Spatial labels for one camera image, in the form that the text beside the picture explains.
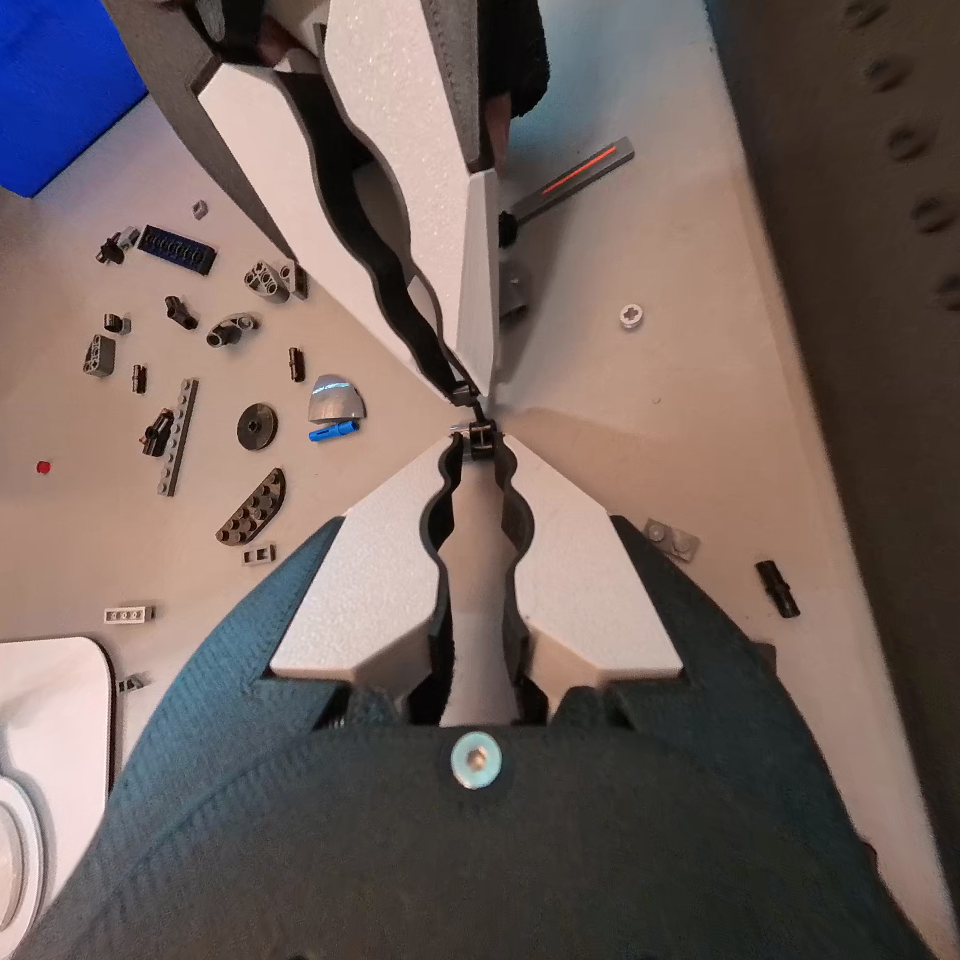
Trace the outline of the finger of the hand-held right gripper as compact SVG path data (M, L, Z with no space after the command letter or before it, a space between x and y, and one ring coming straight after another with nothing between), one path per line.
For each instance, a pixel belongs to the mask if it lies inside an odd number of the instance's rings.
M342 115L327 75L223 64L198 102L309 278L451 403L455 385L472 381L443 343L419 268L426 313L401 256L367 215L352 161L364 136Z
M348 123L402 197L441 340L486 399L499 347L498 176L483 156L476 12L331 2L323 45Z

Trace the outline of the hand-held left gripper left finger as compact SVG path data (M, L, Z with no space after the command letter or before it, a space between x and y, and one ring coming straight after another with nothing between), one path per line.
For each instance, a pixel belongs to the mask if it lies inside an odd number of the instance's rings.
M436 725L454 667L448 570L460 439L445 438L343 515L271 661L289 679L380 690Z

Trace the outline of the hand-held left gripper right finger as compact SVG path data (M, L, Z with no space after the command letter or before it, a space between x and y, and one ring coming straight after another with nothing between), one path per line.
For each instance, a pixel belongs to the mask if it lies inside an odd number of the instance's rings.
M683 665L608 511L518 439L499 434L504 660L523 724L570 690L673 682Z

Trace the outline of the dark grey lego connector assembly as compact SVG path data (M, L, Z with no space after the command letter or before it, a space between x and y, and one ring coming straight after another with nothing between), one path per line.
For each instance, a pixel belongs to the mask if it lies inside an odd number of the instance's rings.
M498 425L494 420L474 420L450 427L451 438L462 440L462 459L472 462L493 460L498 446Z

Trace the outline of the grey two-stud lego plate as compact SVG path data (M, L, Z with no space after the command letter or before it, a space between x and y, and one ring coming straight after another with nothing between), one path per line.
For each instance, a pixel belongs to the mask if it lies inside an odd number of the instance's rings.
M694 560L701 546L699 537L654 518L647 519L643 534L664 555L687 564Z

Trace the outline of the long black lego plate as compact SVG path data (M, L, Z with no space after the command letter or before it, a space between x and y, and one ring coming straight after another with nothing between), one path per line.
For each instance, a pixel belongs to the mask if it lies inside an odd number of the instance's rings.
M217 257L213 246L152 224L143 227L137 248L201 277L210 274Z

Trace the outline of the dark half-round lego plate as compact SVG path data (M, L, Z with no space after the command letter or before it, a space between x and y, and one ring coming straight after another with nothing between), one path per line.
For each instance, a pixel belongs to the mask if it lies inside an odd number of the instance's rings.
M246 546L281 510L286 495L284 470L277 467L257 485L215 534L223 546Z

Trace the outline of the red-striped dark lego tile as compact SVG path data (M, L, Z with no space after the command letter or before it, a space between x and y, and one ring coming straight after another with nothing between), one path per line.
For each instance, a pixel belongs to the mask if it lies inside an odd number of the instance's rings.
M631 139L623 136L597 150L575 167L557 175L546 185L519 199L503 214L519 227L616 171L635 156Z

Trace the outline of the grey curved lego wedge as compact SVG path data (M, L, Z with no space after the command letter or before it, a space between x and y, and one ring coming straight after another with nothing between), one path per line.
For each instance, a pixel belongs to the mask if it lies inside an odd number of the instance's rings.
M518 260L499 262L499 320L502 325L521 319L529 308L529 271Z

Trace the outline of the thick black lego pin connector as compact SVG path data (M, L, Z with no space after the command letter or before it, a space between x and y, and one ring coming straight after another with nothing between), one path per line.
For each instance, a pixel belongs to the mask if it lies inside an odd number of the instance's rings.
M798 618L801 615L800 608L776 562L769 558L762 559L753 566L778 614L784 619Z

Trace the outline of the grey curved lego pin piece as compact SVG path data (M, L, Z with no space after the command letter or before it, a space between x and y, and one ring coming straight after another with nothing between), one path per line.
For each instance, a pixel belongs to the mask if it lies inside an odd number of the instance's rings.
M260 328L258 315L244 312L224 317L213 325L205 335L205 342L213 349L237 344L244 334Z

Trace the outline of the round dark lego dish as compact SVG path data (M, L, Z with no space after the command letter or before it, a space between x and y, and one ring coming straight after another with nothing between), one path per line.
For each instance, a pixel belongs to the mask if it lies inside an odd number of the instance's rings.
M278 414L272 406L263 402L252 403L238 418L237 441L247 451L265 450L276 438L278 428Z

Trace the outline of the curved grey-blue lego slope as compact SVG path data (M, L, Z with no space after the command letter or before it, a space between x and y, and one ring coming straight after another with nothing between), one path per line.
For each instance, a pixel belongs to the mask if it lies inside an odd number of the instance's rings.
M366 416L365 401L354 383L338 374L323 374L317 378L309 398L309 423L360 421Z

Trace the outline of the long grey lego plate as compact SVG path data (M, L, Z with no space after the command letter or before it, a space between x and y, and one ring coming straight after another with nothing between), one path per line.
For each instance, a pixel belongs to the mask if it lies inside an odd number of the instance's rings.
M182 380L173 408L170 435L161 458L161 470L156 493L162 498L173 498L179 481L186 449L186 439L199 390L197 378Z

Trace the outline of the person's right hand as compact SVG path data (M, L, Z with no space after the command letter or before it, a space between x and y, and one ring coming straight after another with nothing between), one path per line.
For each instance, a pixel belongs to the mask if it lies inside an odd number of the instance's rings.
M506 168L512 121L512 98L509 91L486 99L484 119L494 169L498 175L502 175Z

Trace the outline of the blue plastic bin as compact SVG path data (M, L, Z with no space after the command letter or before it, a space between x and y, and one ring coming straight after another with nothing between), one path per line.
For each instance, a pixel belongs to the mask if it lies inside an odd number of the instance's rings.
M147 94L100 1L3 1L1 186L35 197Z

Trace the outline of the white book stand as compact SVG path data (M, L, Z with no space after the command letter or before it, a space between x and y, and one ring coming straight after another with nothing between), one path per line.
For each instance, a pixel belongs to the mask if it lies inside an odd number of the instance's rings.
M87 853L114 765L114 669L84 636L1 643L2 958Z

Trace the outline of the black dotted chair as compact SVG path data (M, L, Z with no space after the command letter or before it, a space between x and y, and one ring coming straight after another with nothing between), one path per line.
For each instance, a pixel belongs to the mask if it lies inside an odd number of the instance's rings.
M704 5L958 911L959 3Z

